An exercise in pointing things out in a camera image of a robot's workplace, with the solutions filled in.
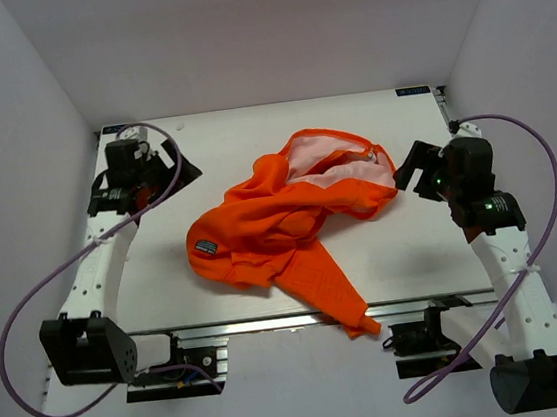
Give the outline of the orange jacket pink lining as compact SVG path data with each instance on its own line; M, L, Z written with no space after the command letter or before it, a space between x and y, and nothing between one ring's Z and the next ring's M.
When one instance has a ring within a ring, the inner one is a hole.
M191 225L187 258L201 278L235 288L270 287L342 325L349 337L382 326L318 239L335 214L367 221L397 196L386 149L332 129L303 129L253 164L250 179Z

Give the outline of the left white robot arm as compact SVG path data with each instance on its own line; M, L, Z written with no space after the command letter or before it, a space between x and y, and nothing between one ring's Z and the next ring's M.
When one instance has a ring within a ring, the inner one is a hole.
M125 383L153 368L174 381L185 373L186 355L171 338L131 335L117 323L117 302L128 250L148 206L163 203L202 172L171 139L154 149L139 138L116 139L104 151L106 168L91 187L86 254L79 259L70 294L39 337L63 385Z

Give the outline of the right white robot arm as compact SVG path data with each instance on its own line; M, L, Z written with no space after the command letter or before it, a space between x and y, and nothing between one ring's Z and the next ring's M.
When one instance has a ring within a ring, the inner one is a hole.
M399 190L415 171L414 191L443 201L454 223L480 259L498 298L488 320L466 306L429 320L425 337L488 369L491 391L507 414L557 408L557 308L529 247L526 221L510 193L496 190L491 144L480 137L455 137L443 148L416 141L394 173Z

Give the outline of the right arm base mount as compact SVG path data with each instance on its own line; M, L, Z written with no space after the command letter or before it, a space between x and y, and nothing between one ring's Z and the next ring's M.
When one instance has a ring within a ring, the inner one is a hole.
M395 356L400 380L424 377L454 361L461 348L444 336L441 314L472 305L462 296L434 298L424 308L420 320L390 326L390 337L384 340L382 348Z

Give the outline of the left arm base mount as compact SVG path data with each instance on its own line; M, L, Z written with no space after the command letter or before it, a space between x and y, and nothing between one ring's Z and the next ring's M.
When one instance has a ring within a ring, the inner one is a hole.
M139 370L128 385L126 402L148 403L218 396L227 381L228 339L172 335L170 359Z

